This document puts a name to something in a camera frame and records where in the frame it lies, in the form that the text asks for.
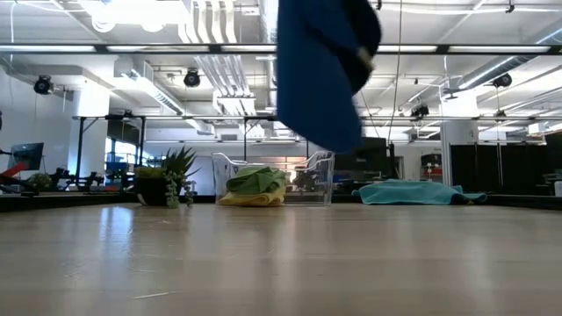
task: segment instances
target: white wall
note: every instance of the white wall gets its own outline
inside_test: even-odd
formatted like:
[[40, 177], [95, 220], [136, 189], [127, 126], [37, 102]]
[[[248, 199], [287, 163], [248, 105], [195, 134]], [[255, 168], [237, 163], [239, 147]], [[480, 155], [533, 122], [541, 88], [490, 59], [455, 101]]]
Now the white wall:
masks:
[[[0, 110], [4, 121], [0, 148], [10, 151], [12, 145], [44, 142], [47, 172], [66, 168], [74, 104], [67, 101], [64, 111], [62, 107], [61, 97], [39, 96], [30, 84], [6, 75], [0, 68]], [[0, 171], [8, 167], [8, 160], [8, 156], [0, 156]], [[21, 176], [26, 178], [33, 173], [24, 172]]]

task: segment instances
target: white column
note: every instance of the white column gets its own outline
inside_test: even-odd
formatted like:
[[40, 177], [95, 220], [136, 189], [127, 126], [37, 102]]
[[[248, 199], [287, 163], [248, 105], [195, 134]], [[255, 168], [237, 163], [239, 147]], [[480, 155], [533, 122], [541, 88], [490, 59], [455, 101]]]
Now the white column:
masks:
[[[109, 113], [110, 92], [95, 83], [88, 84], [82, 90], [76, 91], [74, 100], [76, 116], [104, 116]], [[86, 120], [84, 129], [91, 122], [91, 120]], [[71, 174], [76, 172], [79, 130], [80, 121], [74, 120], [68, 152], [68, 170]], [[98, 120], [83, 133], [80, 176], [88, 176], [93, 171], [104, 172], [106, 138], [107, 121], [104, 119]]]

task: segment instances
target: plant pot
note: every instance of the plant pot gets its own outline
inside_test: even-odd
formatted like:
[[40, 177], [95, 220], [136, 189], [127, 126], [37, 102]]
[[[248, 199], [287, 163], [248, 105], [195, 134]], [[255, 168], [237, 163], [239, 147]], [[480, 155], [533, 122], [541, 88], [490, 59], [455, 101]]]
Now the plant pot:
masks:
[[[168, 193], [168, 181], [163, 178], [137, 178], [134, 189], [137, 198], [145, 206], [167, 206], [166, 193]], [[182, 186], [176, 181], [177, 195], [179, 196]]]

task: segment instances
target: green cloth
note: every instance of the green cloth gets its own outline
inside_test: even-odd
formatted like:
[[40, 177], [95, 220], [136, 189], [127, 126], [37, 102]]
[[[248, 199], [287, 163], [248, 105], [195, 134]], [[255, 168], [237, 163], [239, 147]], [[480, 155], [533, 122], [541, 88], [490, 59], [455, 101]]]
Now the green cloth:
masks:
[[227, 181], [227, 189], [238, 194], [271, 193], [285, 187], [285, 173], [270, 167], [246, 167]]

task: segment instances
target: cable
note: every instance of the cable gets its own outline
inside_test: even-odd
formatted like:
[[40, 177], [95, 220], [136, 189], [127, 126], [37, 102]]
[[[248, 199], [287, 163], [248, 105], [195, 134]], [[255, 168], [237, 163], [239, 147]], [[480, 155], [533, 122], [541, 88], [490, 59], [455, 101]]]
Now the cable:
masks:
[[363, 98], [363, 103], [365, 104], [365, 108], [367, 108], [367, 112], [369, 113], [369, 118], [371, 118], [372, 128], [375, 129], [375, 133], [377, 134], [377, 137], [380, 138], [380, 135], [378, 134], [378, 131], [377, 131], [377, 127], [375, 126], [375, 120], [372, 119], [371, 109], [369, 109], [369, 105], [367, 104], [367, 100], [365, 99], [365, 95], [363, 93], [363, 90], [361, 90], [361, 97]]
[[27, 6], [36, 8], [36, 9], [40, 9], [40, 10], [43, 10], [43, 11], [49, 11], [49, 12], [63, 12], [63, 13], [86, 12], [86, 10], [84, 10], [84, 9], [80, 9], [80, 10], [49, 9], [49, 8], [44, 7], [44, 6], [40, 6], [40, 5], [37, 5], [37, 4], [29, 4], [29, 3], [26, 3], [26, 2], [20, 2], [19, 4], [27, 5]]
[[386, 140], [390, 144], [390, 134], [393, 131], [394, 113], [396, 112], [396, 102], [398, 100], [398, 76], [400, 75], [400, 53], [402, 48], [402, 5], [404, 0], [400, 0], [400, 16], [398, 25], [398, 60], [396, 62], [396, 84], [394, 85], [394, 105], [393, 114], [390, 117], [390, 126], [388, 127], [388, 139]]
[[[11, 33], [11, 42], [12, 43], [14, 42], [14, 39], [15, 39], [15, 37], [14, 37], [14, 9], [16, 9], [17, 4], [18, 4], [17, 2], [14, 2], [13, 4], [11, 4], [11, 7], [10, 7], [10, 33]], [[14, 55], [10, 54], [10, 63], [13, 61], [13, 59], [14, 59]]]

